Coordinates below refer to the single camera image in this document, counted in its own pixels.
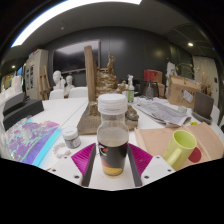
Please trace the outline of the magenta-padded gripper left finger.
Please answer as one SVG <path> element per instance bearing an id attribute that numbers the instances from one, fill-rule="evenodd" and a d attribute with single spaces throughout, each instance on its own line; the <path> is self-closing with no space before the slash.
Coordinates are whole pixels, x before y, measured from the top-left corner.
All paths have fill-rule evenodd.
<path id="1" fill-rule="evenodd" d="M 96 144 L 90 144 L 72 156 L 63 156 L 49 172 L 79 186 L 88 187 L 96 155 Z"/>

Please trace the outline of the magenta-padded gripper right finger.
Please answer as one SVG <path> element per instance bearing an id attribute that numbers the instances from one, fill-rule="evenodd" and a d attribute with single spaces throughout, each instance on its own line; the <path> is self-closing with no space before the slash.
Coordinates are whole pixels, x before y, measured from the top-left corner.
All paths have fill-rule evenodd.
<path id="1" fill-rule="evenodd" d="M 175 172 L 161 156 L 152 156 L 133 144 L 128 146 L 128 157 L 136 187 L 147 185 Z"/>

